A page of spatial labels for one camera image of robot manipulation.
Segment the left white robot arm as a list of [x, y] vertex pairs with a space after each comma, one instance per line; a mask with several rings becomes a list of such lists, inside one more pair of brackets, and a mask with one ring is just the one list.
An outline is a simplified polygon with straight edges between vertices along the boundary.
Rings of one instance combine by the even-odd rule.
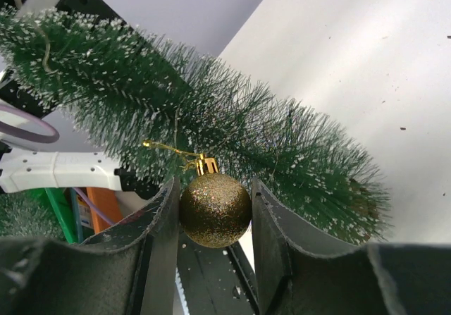
[[[12, 4], [14, 0], [1, 0]], [[99, 14], [115, 18], [116, 12], [103, 0], [21, 0], [20, 13], [38, 12], [56, 7], [67, 11]], [[19, 88], [11, 71], [1, 72], [1, 107], [13, 107], [26, 112], [26, 117], [13, 117], [1, 112], [1, 122], [18, 128], [33, 118], [42, 119], [51, 113], [37, 100]], [[41, 152], [10, 147], [1, 143], [1, 192], [13, 193], [44, 187], [100, 187], [117, 192], [148, 193], [147, 184], [139, 181], [135, 172], [121, 167], [119, 162], [103, 152]]]

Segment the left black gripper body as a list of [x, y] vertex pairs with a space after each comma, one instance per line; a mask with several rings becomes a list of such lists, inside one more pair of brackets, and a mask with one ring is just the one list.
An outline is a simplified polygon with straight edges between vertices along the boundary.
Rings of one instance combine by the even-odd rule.
[[[117, 19], [120, 16], [104, 0], [60, 0], [55, 7], [66, 13], [84, 13], [97, 15], [101, 19]], [[48, 107], [42, 106], [13, 79], [13, 71], [6, 69], [6, 74], [1, 76], [1, 103], [10, 104], [25, 112], [43, 118], [56, 110], [56, 104]]]

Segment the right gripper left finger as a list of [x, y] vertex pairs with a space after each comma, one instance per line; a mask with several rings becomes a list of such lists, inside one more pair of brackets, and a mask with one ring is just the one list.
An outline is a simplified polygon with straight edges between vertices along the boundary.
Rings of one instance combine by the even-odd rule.
[[1, 240], [2, 314], [171, 314], [180, 182], [80, 245]]

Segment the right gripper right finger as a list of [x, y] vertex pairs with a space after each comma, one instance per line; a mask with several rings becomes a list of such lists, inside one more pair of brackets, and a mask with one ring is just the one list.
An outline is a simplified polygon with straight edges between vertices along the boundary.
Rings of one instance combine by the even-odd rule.
[[449, 314], [450, 247], [355, 246], [252, 183], [252, 241], [262, 314]]

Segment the gold bauble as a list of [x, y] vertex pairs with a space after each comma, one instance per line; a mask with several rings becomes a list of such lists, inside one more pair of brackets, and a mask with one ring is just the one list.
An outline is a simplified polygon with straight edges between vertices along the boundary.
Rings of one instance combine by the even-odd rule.
[[181, 156], [185, 170], [195, 168], [197, 177], [183, 190], [179, 201], [179, 221], [193, 242], [208, 248], [236, 243], [252, 219], [252, 201], [244, 185], [221, 173], [214, 157], [192, 153], [145, 140], [147, 148], [167, 149]]

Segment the small green christmas tree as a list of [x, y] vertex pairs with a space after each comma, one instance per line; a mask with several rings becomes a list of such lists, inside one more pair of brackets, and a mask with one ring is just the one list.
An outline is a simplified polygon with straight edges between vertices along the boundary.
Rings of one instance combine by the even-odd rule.
[[151, 140], [213, 156], [244, 185], [260, 178], [344, 241], [388, 229], [389, 195], [367, 151], [326, 114], [278, 99], [217, 58], [120, 19], [11, 7], [1, 10], [1, 55], [21, 89], [70, 111], [94, 146], [139, 178], [192, 177], [175, 152], [142, 145]]

